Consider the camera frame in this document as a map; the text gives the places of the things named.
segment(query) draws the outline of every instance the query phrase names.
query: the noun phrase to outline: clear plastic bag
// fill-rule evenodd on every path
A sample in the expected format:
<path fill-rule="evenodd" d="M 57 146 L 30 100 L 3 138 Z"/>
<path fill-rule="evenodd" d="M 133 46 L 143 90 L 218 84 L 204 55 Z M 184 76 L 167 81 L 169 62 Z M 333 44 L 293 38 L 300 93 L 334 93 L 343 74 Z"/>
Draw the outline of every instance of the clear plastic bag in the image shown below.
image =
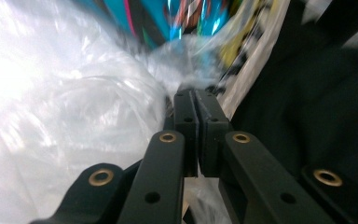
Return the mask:
<path fill-rule="evenodd" d="M 269 59 L 272 48 L 278 39 L 286 10 L 289 7 L 289 0 L 257 0 L 255 10 L 257 16 L 253 14 L 253 20 L 242 27 L 247 38 L 242 41 L 240 55 L 234 60 L 230 68 L 234 68 L 232 73 L 228 68 L 225 77 L 220 80 L 215 89 L 223 87 L 218 91 L 218 101 L 222 106 L 226 116 L 231 119 L 235 110 L 240 105 L 242 99 L 251 89 L 261 69 Z"/>
<path fill-rule="evenodd" d="M 161 129 L 165 91 L 102 24 L 70 1 L 0 0 L 0 223 L 51 216 L 84 169 L 128 167 Z"/>
<path fill-rule="evenodd" d="M 185 179 L 184 201 L 190 205 L 196 223 L 232 223 L 220 195 L 218 181 L 217 178 L 203 176 Z"/>
<path fill-rule="evenodd" d="M 237 14 L 213 36 L 183 35 L 154 49 L 147 57 L 149 72 L 169 86 L 170 96 L 178 88 L 207 89 L 217 85 L 226 70 L 220 51 L 248 22 L 254 4 L 254 0 L 244 1 Z"/>

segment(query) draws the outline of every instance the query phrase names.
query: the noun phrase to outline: black plastic part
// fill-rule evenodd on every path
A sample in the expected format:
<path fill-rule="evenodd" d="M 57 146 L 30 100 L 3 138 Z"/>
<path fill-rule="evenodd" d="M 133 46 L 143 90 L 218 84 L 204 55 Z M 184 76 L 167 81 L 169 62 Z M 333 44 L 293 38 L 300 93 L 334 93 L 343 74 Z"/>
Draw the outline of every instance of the black plastic part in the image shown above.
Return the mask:
<path fill-rule="evenodd" d="M 184 157 L 179 132 L 153 135 L 117 223 L 181 223 Z"/>
<path fill-rule="evenodd" d="M 238 186 L 219 180 L 219 191 L 233 224 L 241 224 L 245 220 L 247 200 Z"/>
<path fill-rule="evenodd" d="M 345 175 L 326 168 L 325 166 L 307 167 L 303 170 L 302 178 L 305 180 L 307 189 L 337 223 L 358 223 L 358 185 Z M 342 180 L 342 185 L 334 187 L 318 181 L 313 175 L 313 172 L 318 169 L 328 170 L 338 175 Z"/>
<path fill-rule="evenodd" d="M 199 162 L 206 177 L 218 177 L 221 169 L 225 134 L 231 125 L 215 96 L 206 91 L 194 91 L 200 121 L 201 141 Z"/>
<path fill-rule="evenodd" d="M 334 223 L 254 136 L 228 133 L 224 156 L 248 201 L 243 223 Z"/>
<path fill-rule="evenodd" d="M 334 0 L 316 24 L 344 44 L 358 32 L 358 0 Z"/>
<path fill-rule="evenodd" d="M 102 186 L 92 186 L 89 178 L 94 172 L 106 169 L 113 179 Z M 125 201 L 123 171 L 112 164 L 97 164 L 81 173 L 68 189 L 56 213 L 33 224 L 115 223 Z"/>
<path fill-rule="evenodd" d="M 136 173 L 138 173 L 139 166 L 141 165 L 142 160 L 137 161 L 130 167 L 124 170 L 124 178 L 125 178 L 125 188 L 126 192 L 128 193 L 131 189 L 133 179 L 136 176 Z"/>
<path fill-rule="evenodd" d="M 173 98 L 173 126 L 186 140 L 185 177 L 198 176 L 199 119 L 197 118 L 194 98 L 192 90 L 179 91 Z"/>
<path fill-rule="evenodd" d="M 175 130 L 175 125 L 173 123 L 172 117 L 165 118 L 164 127 L 162 128 L 162 130 Z"/>

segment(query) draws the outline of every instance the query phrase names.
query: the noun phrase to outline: small hole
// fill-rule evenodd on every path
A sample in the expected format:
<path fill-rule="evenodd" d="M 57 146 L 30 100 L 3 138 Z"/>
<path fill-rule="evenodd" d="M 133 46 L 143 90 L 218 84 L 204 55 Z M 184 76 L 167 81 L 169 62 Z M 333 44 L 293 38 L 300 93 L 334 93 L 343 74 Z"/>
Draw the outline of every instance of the small hole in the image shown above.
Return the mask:
<path fill-rule="evenodd" d="M 236 138 L 240 141 L 247 141 L 248 138 L 245 135 L 237 135 Z"/>
<path fill-rule="evenodd" d="M 293 195 L 289 194 L 289 193 L 281 194 L 281 199 L 285 203 L 296 203 L 296 198 Z"/>
<path fill-rule="evenodd" d="M 321 178 L 323 178 L 325 180 L 328 180 L 328 181 L 335 181 L 336 180 L 332 175 L 325 174 L 325 173 L 321 174 Z"/>
<path fill-rule="evenodd" d="M 239 142 L 239 143 L 248 143 L 251 141 L 251 139 L 248 137 L 248 135 L 243 134 L 243 133 L 236 133 L 232 137 L 234 138 L 234 141 Z"/>
<path fill-rule="evenodd" d="M 100 173 L 94 176 L 95 180 L 105 180 L 109 175 L 107 173 Z"/>
<path fill-rule="evenodd" d="M 147 203 L 158 203 L 159 194 L 157 192 L 149 192 L 145 195 L 145 201 Z"/>
<path fill-rule="evenodd" d="M 159 141 L 164 143 L 171 143 L 176 140 L 176 135 L 173 133 L 163 133 L 159 136 Z"/>
<path fill-rule="evenodd" d="M 331 187 L 340 187 L 342 185 L 342 179 L 335 173 L 328 170 L 324 170 L 324 169 L 314 170 L 313 176 L 315 176 L 315 178 L 319 182 Z"/>
<path fill-rule="evenodd" d="M 113 171 L 103 168 L 89 176 L 89 183 L 94 187 L 100 187 L 112 181 L 113 177 Z"/>
<path fill-rule="evenodd" d="M 164 135 L 162 138 L 163 138 L 164 140 L 167 140 L 167 141 L 173 140 L 173 136 L 172 136 L 172 135 Z"/>

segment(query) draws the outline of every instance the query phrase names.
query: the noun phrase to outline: black cloth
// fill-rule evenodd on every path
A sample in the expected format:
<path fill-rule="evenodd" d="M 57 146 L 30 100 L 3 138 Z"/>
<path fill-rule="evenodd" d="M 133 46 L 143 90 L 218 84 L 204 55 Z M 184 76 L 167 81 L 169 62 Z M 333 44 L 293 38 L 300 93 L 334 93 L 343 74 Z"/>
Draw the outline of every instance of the black cloth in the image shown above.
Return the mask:
<path fill-rule="evenodd" d="M 285 21 L 232 124 L 259 138 L 295 177 L 306 165 L 328 164 L 358 184 L 358 49 L 323 48 L 326 37 L 312 29 Z"/>

